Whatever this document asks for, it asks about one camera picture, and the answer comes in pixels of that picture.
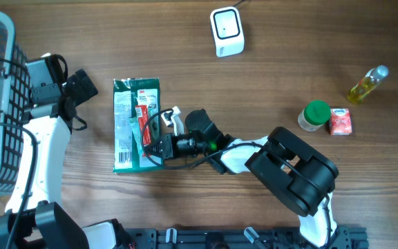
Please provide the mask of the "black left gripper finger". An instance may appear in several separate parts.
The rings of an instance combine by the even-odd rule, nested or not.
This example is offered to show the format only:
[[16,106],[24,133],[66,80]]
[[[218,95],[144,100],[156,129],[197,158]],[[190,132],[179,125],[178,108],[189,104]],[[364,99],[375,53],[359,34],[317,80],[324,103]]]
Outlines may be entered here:
[[97,94],[98,90],[90,77],[84,77],[74,83],[74,101],[76,107]]
[[74,93],[87,93],[89,90],[87,82],[88,76],[84,69],[79,69],[70,77],[70,86]]

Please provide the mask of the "teal candy wrapper packet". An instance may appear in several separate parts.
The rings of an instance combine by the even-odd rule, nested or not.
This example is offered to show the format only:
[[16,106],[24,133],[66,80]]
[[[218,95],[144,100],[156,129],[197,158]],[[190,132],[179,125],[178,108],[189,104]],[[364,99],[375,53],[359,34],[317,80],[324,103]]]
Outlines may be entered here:
[[129,124],[131,126],[131,130],[134,136],[134,141],[136,142],[138,154],[142,156],[143,154],[143,148],[141,142],[142,136],[141,136],[141,130],[138,119],[136,117],[129,118]]

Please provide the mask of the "red stick packet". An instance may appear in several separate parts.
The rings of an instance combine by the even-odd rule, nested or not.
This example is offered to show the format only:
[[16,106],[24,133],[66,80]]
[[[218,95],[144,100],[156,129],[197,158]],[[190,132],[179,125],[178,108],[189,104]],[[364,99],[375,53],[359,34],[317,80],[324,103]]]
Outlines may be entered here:
[[144,153],[143,146],[149,145],[152,142],[151,132],[149,125],[144,126],[149,119],[148,109],[146,105],[136,105],[136,121],[138,123],[137,144],[138,152],[142,156]]

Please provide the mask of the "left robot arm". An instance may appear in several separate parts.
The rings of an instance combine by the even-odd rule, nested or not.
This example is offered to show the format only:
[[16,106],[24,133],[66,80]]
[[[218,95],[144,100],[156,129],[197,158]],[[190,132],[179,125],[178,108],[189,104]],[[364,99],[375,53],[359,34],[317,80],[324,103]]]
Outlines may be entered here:
[[62,167],[76,107],[97,94],[83,70],[0,75],[0,248],[127,248],[115,219],[80,227],[61,207]]

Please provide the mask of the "pink tissue box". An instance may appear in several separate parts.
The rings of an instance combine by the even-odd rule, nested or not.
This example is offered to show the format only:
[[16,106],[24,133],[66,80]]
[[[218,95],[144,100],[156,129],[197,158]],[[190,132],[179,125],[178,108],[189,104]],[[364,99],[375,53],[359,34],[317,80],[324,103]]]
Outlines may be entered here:
[[352,122],[349,109],[330,109],[330,134],[332,136],[352,133]]

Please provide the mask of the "yellow drink bottle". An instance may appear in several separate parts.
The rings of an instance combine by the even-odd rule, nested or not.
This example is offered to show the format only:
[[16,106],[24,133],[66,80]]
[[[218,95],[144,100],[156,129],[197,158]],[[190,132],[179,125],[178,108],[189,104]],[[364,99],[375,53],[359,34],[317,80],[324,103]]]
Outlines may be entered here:
[[388,75],[389,69],[384,65],[369,70],[359,83],[350,89],[347,99],[353,104],[363,102],[364,98],[377,88]]

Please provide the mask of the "green lidded white jar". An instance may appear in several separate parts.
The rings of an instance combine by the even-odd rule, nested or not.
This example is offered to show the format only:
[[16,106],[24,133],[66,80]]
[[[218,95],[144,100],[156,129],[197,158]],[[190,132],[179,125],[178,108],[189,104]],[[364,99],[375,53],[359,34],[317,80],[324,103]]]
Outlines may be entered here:
[[298,115],[299,126],[316,131],[330,119],[330,106],[322,100],[311,101]]

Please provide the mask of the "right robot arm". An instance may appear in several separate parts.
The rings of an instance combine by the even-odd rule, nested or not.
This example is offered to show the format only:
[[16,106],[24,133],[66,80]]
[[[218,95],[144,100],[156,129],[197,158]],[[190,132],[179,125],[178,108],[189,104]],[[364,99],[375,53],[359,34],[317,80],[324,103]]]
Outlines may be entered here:
[[165,169],[164,161],[193,157],[184,164],[194,168],[209,163],[221,174],[252,173],[285,207],[298,215],[301,236],[316,248],[330,248],[337,228],[330,210],[337,166],[285,127],[270,135],[244,141],[223,134],[204,109],[192,111],[184,122],[174,109],[154,113],[144,123],[141,133],[153,119],[163,118],[174,128],[148,145],[144,157]]

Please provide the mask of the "green glove packet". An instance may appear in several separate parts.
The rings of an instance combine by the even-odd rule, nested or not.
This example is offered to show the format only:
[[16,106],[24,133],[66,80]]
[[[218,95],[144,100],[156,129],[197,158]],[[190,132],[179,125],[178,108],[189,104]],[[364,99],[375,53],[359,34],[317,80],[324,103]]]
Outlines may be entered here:
[[146,105],[148,115],[160,111],[158,78],[129,78],[113,81],[114,155],[113,171],[117,174],[158,170],[162,161],[155,156],[140,156],[129,124],[136,117],[135,106]]

